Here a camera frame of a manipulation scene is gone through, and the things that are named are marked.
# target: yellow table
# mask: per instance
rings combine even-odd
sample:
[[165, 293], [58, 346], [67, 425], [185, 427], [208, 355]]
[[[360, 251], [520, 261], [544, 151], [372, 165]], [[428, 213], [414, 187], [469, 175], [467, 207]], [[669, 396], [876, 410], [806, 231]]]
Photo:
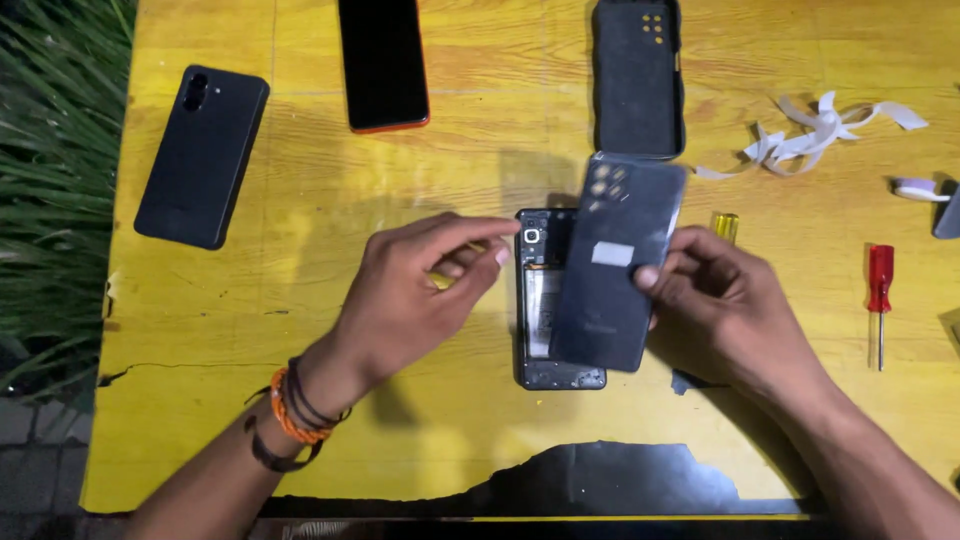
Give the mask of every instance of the yellow table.
[[[509, 216], [576, 193], [592, 152], [583, 0], [421, 0], [433, 119], [353, 135], [334, 0], [142, 0], [116, 197], [112, 294], [82, 505], [137, 506], [337, 316], [366, 238], [442, 210]], [[691, 178], [682, 224], [740, 215], [738, 244], [777, 268], [838, 383], [944, 484], [960, 466], [960, 358], [938, 316], [960, 307], [960, 241], [891, 175], [960, 171], [960, 7], [931, 0], [684, 0], [688, 145], [723, 169], [747, 127], [797, 134], [774, 99], [837, 89], [837, 105], [898, 101], [930, 127], [880, 117], [808, 174]], [[223, 249], [132, 227], [188, 64], [250, 73], [272, 94]], [[897, 248], [886, 371], [867, 365], [864, 246]], [[670, 388], [648, 354], [599, 392], [528, 392], [512, 375], [514, 276], [466, 327], [369, 396], [278, 494], [413, 500], [462, 492], [555, 445], [685, 443], [744, 499], [807, 494], [758, 411], [729, 390]]]

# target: white sticker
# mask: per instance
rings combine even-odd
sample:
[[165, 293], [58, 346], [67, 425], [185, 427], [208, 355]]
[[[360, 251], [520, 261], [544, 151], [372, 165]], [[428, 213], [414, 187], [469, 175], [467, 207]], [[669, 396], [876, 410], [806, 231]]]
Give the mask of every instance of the white sticker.
[[593, 258], [590, 262], [622, 266], [626, 268], [634, 260], [634, 246], [614, 244], [612, 242], [597, 242], [593, 246]]

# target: hand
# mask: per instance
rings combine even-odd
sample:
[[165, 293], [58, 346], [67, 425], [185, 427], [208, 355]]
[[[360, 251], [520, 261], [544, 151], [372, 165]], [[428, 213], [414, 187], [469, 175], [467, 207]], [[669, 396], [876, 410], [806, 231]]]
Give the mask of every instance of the hand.
[[[448, 212], [371, 236], [340, 318], [307, 351], [303, 379], [316, 388], [308, 394], [339, 412], [453, 336], [510, 258], [500, 236], [519, 228]], [[440, 289], [430, 273], [455, 281]]]
[[676, 230], [663, 268], [643, 266], [634, 282], [704, 331], [749, 394], [776, 402], [829, 384], [770, 264], [707, 229]]

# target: green plant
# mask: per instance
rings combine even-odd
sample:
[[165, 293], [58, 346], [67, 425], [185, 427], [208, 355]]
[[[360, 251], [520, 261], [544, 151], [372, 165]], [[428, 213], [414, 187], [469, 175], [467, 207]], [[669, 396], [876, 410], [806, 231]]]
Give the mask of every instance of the green plant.
[[0, 19], [0, 391], [24, 400], [96, 374], [135, 13], [23, 0]]

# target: phone screen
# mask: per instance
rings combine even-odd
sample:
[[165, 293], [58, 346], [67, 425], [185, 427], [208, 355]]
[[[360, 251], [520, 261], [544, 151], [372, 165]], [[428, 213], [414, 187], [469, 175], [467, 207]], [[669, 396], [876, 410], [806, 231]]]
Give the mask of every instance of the phone screen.
[[351, 128], [426, 121], [417, 0], [340, 0], [339, 6]]

